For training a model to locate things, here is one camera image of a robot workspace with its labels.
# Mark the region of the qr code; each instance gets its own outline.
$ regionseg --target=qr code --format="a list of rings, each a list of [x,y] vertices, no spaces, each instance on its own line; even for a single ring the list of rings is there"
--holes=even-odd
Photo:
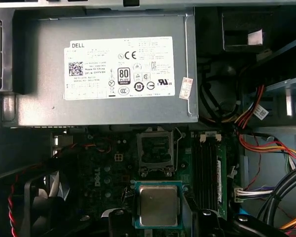
[[[261,116],[264,116],[266,114],[266,112],[264,111],[264,110],[262,110],[261,112],[260,112],[260,115]]]
[[[69,76],[83,76],[83,62],[69,63]]]

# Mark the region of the ce mark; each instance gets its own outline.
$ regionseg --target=ce mark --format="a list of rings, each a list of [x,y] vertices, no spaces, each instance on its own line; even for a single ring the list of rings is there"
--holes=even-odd
[[[131,53],[131,57],[132,57],[133,59],[137,59],[137,58],[136,58],[136,51],[133,51],[133,52],[127,51],[127,52],[124,54],[124,56],[125,56],[126,59],[130,59],[130,53]]]

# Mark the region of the power supply unit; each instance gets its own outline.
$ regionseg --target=power supply unit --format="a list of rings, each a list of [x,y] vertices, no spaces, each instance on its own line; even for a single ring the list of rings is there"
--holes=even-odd
[[[197,122],[192,9],[22,22],[16,126]]]

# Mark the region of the white label sticker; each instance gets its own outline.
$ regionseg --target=white label sticker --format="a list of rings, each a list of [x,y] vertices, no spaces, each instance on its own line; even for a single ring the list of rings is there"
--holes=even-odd
[[[65,100],[174,96],[172,37],[71,41]]]
[[[217,161],[218,201],[222,203],[222,162]]]
[[[181,90],[180,90],[180,98],[188,100],[189,95],[191,94],[193,79],[191,78],[183,78]]]
[[[263,120],[268,115],[268,111],[265,108],[263,108],[261,105],[257,105],[253,114],[257,116],[260,120]]]

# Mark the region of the gray metal power supply casing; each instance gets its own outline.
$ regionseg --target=gray metal power supply casing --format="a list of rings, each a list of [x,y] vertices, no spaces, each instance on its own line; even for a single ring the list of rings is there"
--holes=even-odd
[[[195,25],[192,9],[108,12],[26,23],[25,87],[16,97],[15,126],[180,123],[198,121]],[[73,40],[172,37],[175,95],[122,99],[64,99],[64,48]],[[183,78],[189,99],[179,98]]]

